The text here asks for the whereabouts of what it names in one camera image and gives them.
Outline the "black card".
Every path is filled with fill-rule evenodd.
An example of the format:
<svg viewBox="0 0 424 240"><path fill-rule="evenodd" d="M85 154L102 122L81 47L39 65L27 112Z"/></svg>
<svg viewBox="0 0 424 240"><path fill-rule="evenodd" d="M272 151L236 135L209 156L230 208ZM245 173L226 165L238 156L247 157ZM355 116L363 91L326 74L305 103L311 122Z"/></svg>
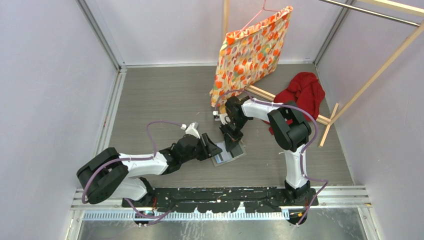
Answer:
<svg viewBox="0 0 424 240"><path fill-rule="evenodd" d="M244 146L241 142L239 142L231 151L230 154L233 158L240 158L246 154Z"/></svg>

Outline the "white magnetic stripe card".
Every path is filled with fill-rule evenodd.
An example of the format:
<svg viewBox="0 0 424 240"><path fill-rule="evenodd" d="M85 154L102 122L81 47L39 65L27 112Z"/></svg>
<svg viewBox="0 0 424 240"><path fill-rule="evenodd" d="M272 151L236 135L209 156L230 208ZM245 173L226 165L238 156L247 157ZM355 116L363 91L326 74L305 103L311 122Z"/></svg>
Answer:
<svg viewBox="0 0 424 240"><path fill-rule="evenodd" d="M233 157L231 153L226 150L225 142L224 141L219 142L217 146L222 150L222 152L220 152L218 155L215 156L215 162L218 165L230 162L233 159Z"/></svg>

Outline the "taupe leather card holder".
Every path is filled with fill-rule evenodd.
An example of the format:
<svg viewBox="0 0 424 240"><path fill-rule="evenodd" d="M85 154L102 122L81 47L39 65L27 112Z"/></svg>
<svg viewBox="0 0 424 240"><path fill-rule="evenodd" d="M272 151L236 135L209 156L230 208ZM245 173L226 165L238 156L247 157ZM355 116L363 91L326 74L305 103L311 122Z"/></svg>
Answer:
<svg viewBox="0 0 424 240"><path fill-rule="evenodd" d="M222 149L222 152L211 159L215 167L222 166L223 164L239 159L247 154L242 141L240 141L231 151L226 150L224 141L218 142L216 145Z"/></svg>

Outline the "tan oval tray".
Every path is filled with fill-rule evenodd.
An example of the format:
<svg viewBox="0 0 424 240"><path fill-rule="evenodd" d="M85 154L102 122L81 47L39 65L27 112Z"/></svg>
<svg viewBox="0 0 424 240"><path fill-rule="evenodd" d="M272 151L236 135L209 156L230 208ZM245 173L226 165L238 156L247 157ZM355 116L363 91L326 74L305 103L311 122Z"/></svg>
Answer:
<svg viewBox="0 0 424 240"><path fill-rule="evenodd" d="M224 103L220 104L217 109L218 109L219 114L225 114L227 112L226 106L225 106Z"/></svg>

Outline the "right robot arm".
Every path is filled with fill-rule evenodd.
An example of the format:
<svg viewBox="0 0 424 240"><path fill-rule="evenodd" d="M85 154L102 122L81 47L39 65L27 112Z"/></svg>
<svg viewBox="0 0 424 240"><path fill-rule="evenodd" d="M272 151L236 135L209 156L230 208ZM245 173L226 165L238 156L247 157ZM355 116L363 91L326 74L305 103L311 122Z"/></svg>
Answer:
<svg viewBox="0 0 424 240"><path fill-rule="evenodd" d="M227 116L220 130L226 151L232 151L243 137L242 128L254 118L270 124L276 143L284 150L286 163L285 198L291 205L299 205L311 188L306 177L305 147L312 133L303 113L294 102L277 106L255 98L230 97L225 102Z"/></svg>

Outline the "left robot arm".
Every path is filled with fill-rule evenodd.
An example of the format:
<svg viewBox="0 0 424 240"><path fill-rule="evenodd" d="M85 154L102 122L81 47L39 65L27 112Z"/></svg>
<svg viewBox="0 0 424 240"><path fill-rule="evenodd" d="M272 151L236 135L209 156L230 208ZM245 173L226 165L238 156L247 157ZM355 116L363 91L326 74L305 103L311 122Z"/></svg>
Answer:
<svg viewBox="0 0 424 240"><path fill-rule="evenodd" d="M83 188L81 201L95 205L113 197L148 207L154 197L145 175L168 175L188 161L204 161L222 151L206 133L200 137L185 134L171 146L152 154L124 154L108 147L77 171Z"/></svg>

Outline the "floral fabric bag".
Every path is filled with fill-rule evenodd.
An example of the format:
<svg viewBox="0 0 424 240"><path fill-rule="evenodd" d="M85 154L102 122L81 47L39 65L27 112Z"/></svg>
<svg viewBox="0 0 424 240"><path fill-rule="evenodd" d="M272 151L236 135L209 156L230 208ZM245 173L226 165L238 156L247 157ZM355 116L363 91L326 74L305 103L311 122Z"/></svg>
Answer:
<svg viewBox="0 0 424 240"><path fill-rule="evenodd" d="M226 33L209 92L212 107L276 70L293 9L286 6L254 25Z"/></svg>

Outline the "red cloth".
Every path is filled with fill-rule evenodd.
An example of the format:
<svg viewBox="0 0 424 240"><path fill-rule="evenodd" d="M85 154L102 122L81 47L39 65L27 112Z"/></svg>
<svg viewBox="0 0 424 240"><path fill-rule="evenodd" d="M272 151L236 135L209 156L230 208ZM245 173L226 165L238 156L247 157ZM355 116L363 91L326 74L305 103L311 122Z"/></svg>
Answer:
<svg viewBox="0 0 424 240"><path fill-rule="evenodd" d="M286 89L274 97L273 102L284 104L295 102L299 108L317 120L324 98L325 91L317 76L312 72L300 72L290 81Z"/></svg>

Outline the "metal rod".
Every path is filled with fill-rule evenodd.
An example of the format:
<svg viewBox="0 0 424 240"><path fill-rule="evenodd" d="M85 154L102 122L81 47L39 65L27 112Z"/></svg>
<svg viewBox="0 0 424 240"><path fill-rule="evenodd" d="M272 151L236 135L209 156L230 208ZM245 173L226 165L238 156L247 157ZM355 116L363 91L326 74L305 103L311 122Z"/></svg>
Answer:
<svg viewBox="0 0 424 240"><path fill-rule="evenodd" d="M341 2L338 2L338 1L334 1L334 0L320 0L320 1L324 2L324 3L331 4L331 5L335 5L335 6L338 6L338 7L342 7L342 8L345 8L345 9L349 9L349 10L364 13L364 14L367 14L367 15L375 16L375 17L378 17L378 18L394 21L394 22L397 22L397 23L402 23L402 24L406 24L406 25L409 25L409 26L413 26L413 27L419 27L420 26L420 24L416 23L416 22L412 22L412 21L396 18L396 17L393 17L393 16L385 15L385 14L382 14L382 13L379 13L379 12L367 10L367 9L360 8L360 7L356 7L356 6L353 6L353 5L350 5L350 4L345 4L345 3L341 3Z"/></svg>

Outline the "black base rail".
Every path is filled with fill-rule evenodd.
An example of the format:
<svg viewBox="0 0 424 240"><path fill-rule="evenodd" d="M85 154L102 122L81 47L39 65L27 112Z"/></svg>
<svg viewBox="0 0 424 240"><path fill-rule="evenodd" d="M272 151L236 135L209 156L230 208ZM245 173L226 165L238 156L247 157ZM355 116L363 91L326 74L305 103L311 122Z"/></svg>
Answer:
<svg viewBox="0 0 424 240"><path fill-rule="evenodd" d="M122 201L123 207L134 205L136 208L155 208L160 212L192 213L234 213L244 209L246 213L276 213L282 207L304 209L313 200L314 188L302 195L292 190L275 186L265 187L158 187L140 200L130 203Z"/></svg>

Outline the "wooden rack frame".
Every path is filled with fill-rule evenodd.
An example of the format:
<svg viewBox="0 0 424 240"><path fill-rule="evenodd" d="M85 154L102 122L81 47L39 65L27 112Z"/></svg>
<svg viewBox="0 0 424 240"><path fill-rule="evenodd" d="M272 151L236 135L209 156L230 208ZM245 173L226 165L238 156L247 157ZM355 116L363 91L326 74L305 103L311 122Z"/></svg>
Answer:
<svg viewBox="0 0 424 240"><path fill-rule="evenodd" d="M296 5L297 7L300 6L300 3L304 3L303 5L305 5L305 8L307 6L312 6L313 3L317 2L317 0L311 0L311 2L309 2L309 0L299 0L299 2L297 2L297 0L282 0L284 3L284 5ZM399 0L335 0L336 2L340 2L343 4L348 4L348 5L352 5L355 7L361 7L361 4L363 5L362 8L364 6L366 6L367 8L363 8L366 10L370 10L373 12L377 12L377 13L381 13L384 15L388 15L387 13L391 13L394 14L395 12L400 12L397 13L397 15L390 15L392 17L395 18L399 18L399 19L403 19L399 16L406 16L406 15L412 15L415 16L416 19L418 18L422 18L422 23L424 23L424 7L417 7L417 6L413 6L411 4L405 4L405 2L399 2ZM230 1L229 0L224 0L224 13L223 13L223 36L225 37L225 33L228 30L228 25L229 25L229 19L230 19L230 13L232 10L230 10ZM344 31L343 29L345 29L345 23L347 23L348 18L350 16L355 15L356 12L354 10L351 9L347 9L347 8L343 8L340 7L341 9L337 10L337 14L336 14L336 10L334 10L333 12L331 12L330 10L326 10L326 11L322 11L322 14L327 18L327 20L323 20L324 22L327 21L326 24L324 23L320 23L318 25L325 25L324 27L326 27L324 30L319 30L316 34L309 34L309 35L313 35L313 37L318 38L318 40L320 40L320 42L318 40L314 40L315 42L319 42L319 48L318 46L313 46L312 50L314 51L313 53L316 53L316 55L314 55L314 61L313 64L316 66L317 70L319 71L320 74L323 73L323 71L321 70L336 70L335 67L327 67L327 68L323 68L323 59L326 60L326 58L329 58L329 49L331 50L332 48L334 48L336 46L337 41L339 40L335 40L337 39L339 36L341 36L341 31ZM318 33L326 33L326 37L324 39L324 35L321 34L319 35ZM359 87L358 89L358 93L355 93L353 96L353 100L356 101L358 100L358 98L366 91L366 89L368 89L372 82L371 81L363 81L364 83L364 87ZM333 101L334 103L342 103L342 108L339 110L341 113L339 114L339 112L336 112L336 108L333 111L333 114L335 114L334 116L331 117L330 120L325 120L323 122L323 124L329 124L326 128L326 132L323 135L321 142L320 142L320 146L322 147L324 145L325 139L327 137L328 134L328 130L330 129L330 126L334 123L337 123L338 119L340 118L340 116L342 114L344 114L346 112L346 110L348 109L348 107L351 107L352 103L349 103L349 101L344 101L343 98L347 98L350 97L350 93L343 93L341 94L341 96L337 96L334 95L336 93L335 89L330 89L327 85L324 84L324 89L325 90L329 90L328 93L330 95L328 95L327 98L327 102L331 102Z"/></svg>

